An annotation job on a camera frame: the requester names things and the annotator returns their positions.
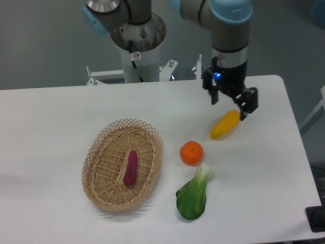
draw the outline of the woven basket rim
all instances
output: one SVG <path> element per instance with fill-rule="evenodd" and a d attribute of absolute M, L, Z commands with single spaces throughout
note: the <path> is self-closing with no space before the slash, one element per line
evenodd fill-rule
<path fill-rule="evenodd" d="M 145 182 L 142 185 L 140 192 L 134 196 L 131 200 L 127 202 L 119 202 L 112 203 L 107 201 L 107 199 L 102 199 L 100 197 L 100 193 L 96 191 L 96 181 L 98 180 L 98 169 L 102 163 L 102 159 L 104 158 L 105 151 L 109 148 L 109 146 L 117 140 L 118 136 L 125 136 L 125 132 L 128 132 L 132 135 L 132 132 L 136 131 L 138 134 L 133 134 L 132 136 L 142 137 L 141 139 L 145 141 L 146 145 L 150 145 L 152 147 L 152 161 L 150 163 L 150 169 L 148 171 L 148 175 L 145 178 Z M 155 181 L 160 173 L 160 167 L 163 156 L 163 141 L 159 136 L 158 131 L 151 125 L 146 122 L 138 119 L 120 119 L 116 120 L 113 123 L 108 124 L 105 128 L 101 130 L 101 132 L 96 137 L 92 146 L 90 147 L 87 157 L 84 161 L 84 166 L 82 169 L 82 186 L 84 192 L 88 196 L 88 198 L 96 204 L 98 207 L 119 211 L 119 210 L 128 210 L 137 205 L 139 205 L 150 193 L 152 190 Z M 118 164 L 120 170 L 123 167 L 121 163 Z M 107 184 L 117 184 L 117 179 L 109 178 Z M 128 193 L 130 198 L 132 190 L 125 190 L 123 193 Z"/>

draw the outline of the white tabletop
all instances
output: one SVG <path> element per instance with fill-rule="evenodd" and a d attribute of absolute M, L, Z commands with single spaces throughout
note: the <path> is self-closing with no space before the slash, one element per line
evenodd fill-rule
<path fill-rule="evenodd" d="M 295 118 L 278 76 L 247 77 L 259 108 L 222 140 L 211 127 L 230 109 L 212 106 L 196 80 L 0 91 L 1 243 L 262 243 L 324 237 L 305 208 L 320 205 Z M 161 174 L 148 199 L 127 213 L 98 209 L 81 170 L 107 124 L 137 118 L 164 141 Z M 176 191 L 195 168 L 180 147 L 199 142 L 212 165 L 204 214 L 185 221 Z"/>

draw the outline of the bok choy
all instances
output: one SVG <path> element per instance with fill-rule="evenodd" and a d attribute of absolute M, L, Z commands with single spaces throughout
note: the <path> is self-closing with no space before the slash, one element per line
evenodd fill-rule
<path fill-rule="evenodd" d="M 176 192 L 176 207 L 184 218 L 195 220 L 203 214 L 207 199 L 205 194 L 207 180 L 211 175 L 212 167 L 202 163 L 198 166 L 193 179 Z"/>

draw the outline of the toy orange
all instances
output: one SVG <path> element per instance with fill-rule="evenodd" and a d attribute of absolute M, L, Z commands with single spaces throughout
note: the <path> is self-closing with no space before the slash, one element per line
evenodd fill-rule
<path fill-rule="evenodd" d="M 188 141 L 180 150 L 182 160 L 189 164 L 196 164 L 203 156 L 203 147 L 196 141 Z"/>

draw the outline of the metal bracket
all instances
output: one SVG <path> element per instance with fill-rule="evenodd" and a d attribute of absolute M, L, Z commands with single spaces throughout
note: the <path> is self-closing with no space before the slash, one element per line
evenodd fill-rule
<path fill-rule="evenodd" d="M 323 86 L 320 91 L 323 96 L 323 99 L 314 107 L 314 109 L 301 123 L 299 128 L 301 136 L 303 136 L 325 113 L 325 86 Z"/>
<path fill-rule="evenodd" d="M 172 74 L 174 69 L 178 65 L 178 62 L 175 60 L 169 60 L 166 66 L 160 67 L 159 81 L 169 81 L 174 80 Z M 124 72 L 123 70 L 112 70 L 112 71 L 100 71 L 100 72 L 91 72 L 89 66 L 86 67 L 89 81 L 86 85 L 98 85 L 105 84 L 99 80 L 110 80 L 110 79 L 123 79 Z"/>
<path fill-rule="evenodd" d="M 202 80 L 202 54 L 199 55 L 197 62 L 197 80 Z"/>

